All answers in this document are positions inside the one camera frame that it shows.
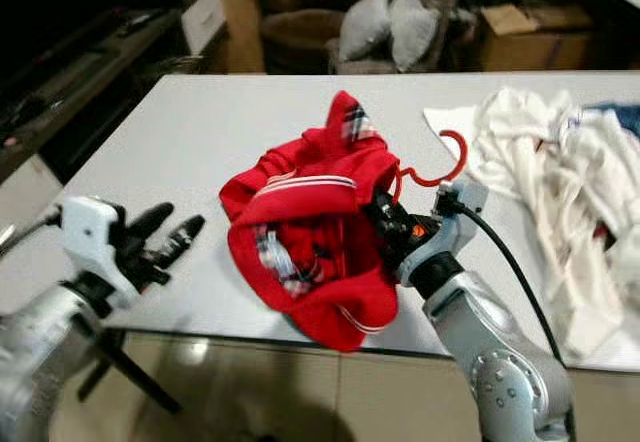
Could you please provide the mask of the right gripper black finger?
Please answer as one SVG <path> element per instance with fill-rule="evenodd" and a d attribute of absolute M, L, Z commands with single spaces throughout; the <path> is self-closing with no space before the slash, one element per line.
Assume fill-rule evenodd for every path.
<path fill-rule="evenodd" d="M 375 231 L 397 231 L 399 228 L 399 204 L 392 192 L 378 190 L 372 194 L 369 204 L 362 208 Z"/>

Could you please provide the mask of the open brown cardboard box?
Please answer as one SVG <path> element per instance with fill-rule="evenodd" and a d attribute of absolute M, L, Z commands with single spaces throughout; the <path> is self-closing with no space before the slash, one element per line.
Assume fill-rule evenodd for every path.
<path fill-rule="evenodd" d="M 593 18 L 580 6 L 480 9 L 480 71 L 580 70 L 593 41 Z"/>

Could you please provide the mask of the red plastic hanger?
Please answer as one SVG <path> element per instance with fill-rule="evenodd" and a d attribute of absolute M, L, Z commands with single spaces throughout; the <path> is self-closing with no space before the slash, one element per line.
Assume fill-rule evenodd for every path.
<path fill-rule="evenodd" d="M 413 183 L 416 183 L 417 186 L 424 187 L 424 189 L 434 189 L 434 187 L 443 185 L 444 182 L 456 181 L 457 178 L 466 171 L 466 166 L 468 164 L 468 144 L 465 136 L 456 130 L 452 130 L 452 128 L 445 128 L 445 130 L 438 131 L 436 132 L 436 135 L 454 142 L 454 145 L 456 145 L 456 148 L 458 149 L 456 163 L 453 164 L 451 171 L 436 178 L 422 177 L 421 174 L 417 172 L 417 169 L 413 167 L 398 168 L 396 172 L 396 181 L 394 181 L 392 192 L 390 192 L 392 200 L 396 201 L 396 203 L 401 199 L 404 187 L 406 187 L 406 182 L 404 182 L 404 180 L 411 180 Z"/>

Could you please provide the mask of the dark-topped white TV stand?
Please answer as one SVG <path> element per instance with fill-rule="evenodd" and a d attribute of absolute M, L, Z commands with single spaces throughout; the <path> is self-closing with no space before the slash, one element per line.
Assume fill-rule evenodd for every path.
<path fill-rule="evenodd" d="M 220 0 L 111 9 L 56 45 L 37 84 L 6 109 L 0 221 L 35 218 L 161 77 L 205 66 L 224 23 Z"/>

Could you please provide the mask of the brown round basket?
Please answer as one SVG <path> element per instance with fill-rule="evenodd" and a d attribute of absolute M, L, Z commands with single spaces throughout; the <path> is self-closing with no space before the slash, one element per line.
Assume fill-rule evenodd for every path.
<path fill-rule="evenodd" d="M 269 75 L 324 75 L 329 71 L 326 44 L 339 38 L 346 13 L 334 9 L 297 9 L 269 14 L 260 25 Z"/>

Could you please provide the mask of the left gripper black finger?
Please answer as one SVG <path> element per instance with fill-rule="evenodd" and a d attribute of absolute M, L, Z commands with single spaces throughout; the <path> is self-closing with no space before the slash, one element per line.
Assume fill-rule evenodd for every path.
<path fill-rule="evenodd" d="M 157 264 L 160 267 L 172 267 L 178 262 L 191 249 L 205 223 L 204 215 L 192 215 L 186 221 L 180 222 L 157 246 Z"/>
<path fill-rule="evenodd" d="M 148 238 L 163 226 L 165 219 L 170 217 L 175 206 L 170 201 L 164 201 L 137 215 L 132 222 L 124 227 L 122 236 L 123 247 L 141 247 Z"/>

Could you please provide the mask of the blue denim jeans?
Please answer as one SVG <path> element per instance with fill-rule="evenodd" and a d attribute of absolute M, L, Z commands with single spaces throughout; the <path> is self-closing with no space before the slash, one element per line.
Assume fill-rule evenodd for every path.
<path fill-rule="evenodd" d="M 596 105 L 596 109 L 604 112 L 612 110 L 623 130 L 640 140 L 640 103 L 603 103 Z"/>

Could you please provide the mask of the red top with plaid lining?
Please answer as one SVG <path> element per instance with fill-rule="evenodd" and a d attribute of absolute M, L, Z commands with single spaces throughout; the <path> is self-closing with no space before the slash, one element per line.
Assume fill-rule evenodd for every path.
<path fill-rule="evenodd" d="M 219 190 L 244 282 L 326 349 L 360 349 L 397 318 L 396 282 L 364 210 L 398 167 L 364 107 L 338 91 L 324 126 L 265 151 Z"/>

